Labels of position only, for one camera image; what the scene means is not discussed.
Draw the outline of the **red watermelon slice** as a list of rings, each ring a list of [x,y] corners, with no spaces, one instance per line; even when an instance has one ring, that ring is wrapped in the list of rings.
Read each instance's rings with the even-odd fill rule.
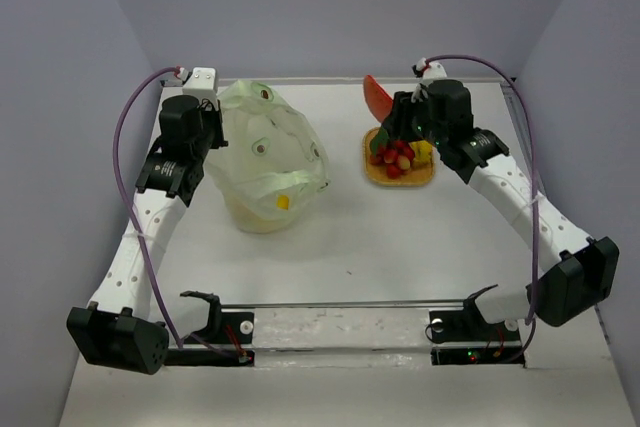
[[[371,75],[363,78],[363,94],[365,103],[373,117],[382,123],[391,113],[393,98]]]

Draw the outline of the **red cherry bunch with leaves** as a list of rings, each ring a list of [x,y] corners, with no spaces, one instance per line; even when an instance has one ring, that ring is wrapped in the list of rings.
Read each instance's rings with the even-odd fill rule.
[[[380,129],[372,129],[364,140],[365,170],[373,181],[397,185],[413,174],[414,152],[407,143],[389,140]]]

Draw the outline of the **yellow fake banana bunch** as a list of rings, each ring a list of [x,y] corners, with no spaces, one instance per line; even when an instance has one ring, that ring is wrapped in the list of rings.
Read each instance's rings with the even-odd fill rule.
[[[414,152],[412,160],[412,166],[414,168],[421,168],[431,166],[433,163],[433,148],[427,141],[415,141],[409,144],[409,147]]]

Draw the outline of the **translucent green plastic bag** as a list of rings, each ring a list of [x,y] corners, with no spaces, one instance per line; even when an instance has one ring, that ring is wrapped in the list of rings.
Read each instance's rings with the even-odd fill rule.
[[[265,234],[297,220],[330,184],[317,133],[275,89],[238,80],[218,99],[228,145],[212,150],[205,172],[220,190],[236,227]],[[276,205],[289,197],[289,209]]]

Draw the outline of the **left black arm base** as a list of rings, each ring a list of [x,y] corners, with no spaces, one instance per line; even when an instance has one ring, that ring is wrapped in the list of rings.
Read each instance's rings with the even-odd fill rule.
[[[206,305],[206,323],[183,337],[183,347],[167,352],[165,367],[253,367],[253,312],[224,307],[213,293],[187,290],[182,299],[195,299]]]

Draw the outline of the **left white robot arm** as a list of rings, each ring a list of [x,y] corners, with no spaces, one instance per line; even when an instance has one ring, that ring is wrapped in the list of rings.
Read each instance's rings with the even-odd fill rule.
[[[159,321],[149,319],[151,307],[163,304],[157,271],[204,177],[207,155],[228,144],[214,94],[165,99],[158,124],[108,272],[88,304],[72,308],[66,320],[87,363],[147,375],[163,366],[170,345],[181,339],[166,311]]]

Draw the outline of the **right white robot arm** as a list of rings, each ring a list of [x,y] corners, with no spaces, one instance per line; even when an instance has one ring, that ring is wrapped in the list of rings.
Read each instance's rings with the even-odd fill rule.
[[[566,218],[518,167],[507,145],[474,124],[469,90],[458,80],[434,80],[420,99],[398,91],[382,122],[393,140],[426,141],[441,161],[483,196],[530,248],[530,283],[499,286],[470,296],[462,331],[482,339],[497,323],[533,316],[559,327],[607,299],[619,248]]]

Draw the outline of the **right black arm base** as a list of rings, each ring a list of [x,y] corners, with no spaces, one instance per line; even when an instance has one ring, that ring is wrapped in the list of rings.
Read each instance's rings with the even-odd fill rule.
[[[425,337],[431,343],[435,366],[525,366],[524,341],[517,326],[504,323],[467,324],[461,309],[430,310]]]

